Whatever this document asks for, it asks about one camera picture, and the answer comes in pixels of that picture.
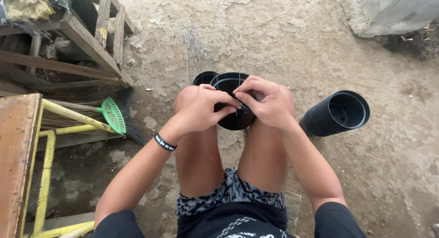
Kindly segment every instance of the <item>concrete floor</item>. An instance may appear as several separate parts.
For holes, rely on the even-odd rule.
[[[123,68],[135,80],[133,119],[146,139],[172,116],[173,101],[189,85],[184,25],[194,22],[211,41],[218,8],[211,54],[219,72],[240,70],[290,87],[297,119],[337,90],[353,90],[369,102],[365,127],[313,139],[362,230],[374,237],[433,237],[429,226],[439,222],[436,58],[418,61],[355,37],[337,0],[120,2],[137,30],[125,41]],[[224,167],[237,166],[244,133],[218,133]],[[138,150],[127,139],[58,150],[49,208],[57,216],[94,211],[106,185]],[[172,156],[136,209],[151,237],[176,234],[176,174]],[[292,170],[286,189],[303,196],[296,234],[312,237],[311,206]]]

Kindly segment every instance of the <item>wooden stool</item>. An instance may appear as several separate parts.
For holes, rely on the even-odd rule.
[[[40,131],[43,110],[86,125]],[[6,238],[79,237],[93,229],[94,221],[44,230],[55,140],[59,134],[95,129],[113,132],[109,125],[42,99],[41,94],[0,98],[0,234]],[[47,137],[43,173],[33,232],[23,234],[38,139]]]

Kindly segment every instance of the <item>patterned shorts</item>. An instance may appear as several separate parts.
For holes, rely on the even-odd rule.
[[[230,202],[255,202],[286,209],[284,193],[262,191],[238,177],[236,168],[226,168],[222,185],[213,192],[197,198],[188,198],[180,194],[175,214],[193,216],[206,210]]]

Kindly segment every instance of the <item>wrist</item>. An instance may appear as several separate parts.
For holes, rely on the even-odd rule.
[[[178,141],[187,133],[184,129],[184,123],[178,118],[178,114],[174,115],[159,131],[163,140],[171,145],[177,145]]]
[[[295,132],[297,129],[301,129],[299,123],[291,115],[285,119],[284,126],[281,128],[281,132]]]

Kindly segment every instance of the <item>black plastic pot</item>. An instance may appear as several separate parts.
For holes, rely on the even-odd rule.
[[[203,73],[198,74],[195,79],[194,83],[192,83],[195,86],[199,86],[201,84],[210,84],[212,79],[217,76],[219,73],[213,72],[213,71],[206,71]]]
[[[210,85],[215,87],[217,90],[227,92],[234,99],[237,99],[233,94],[233,91],[238,88],[238,86],[240,86],[247,77],[249,77],[249,75],[245,73],[222,73],[214,77]],[[224,107],[226,107],[226,104],[217,103],[215,104],[214,110],[217,112]],[[236,113],[228,114],[226,117],[222,118],[218,124],[228,130],[242,130],[248,127],[254,119],[255,114],[248,106],[243,104],[241,109],[238,109]]]
[[[369,105],[361,95],[340,90],[310,108],[299,125],[308,136],[325,137],[360,128],[369,118]]]

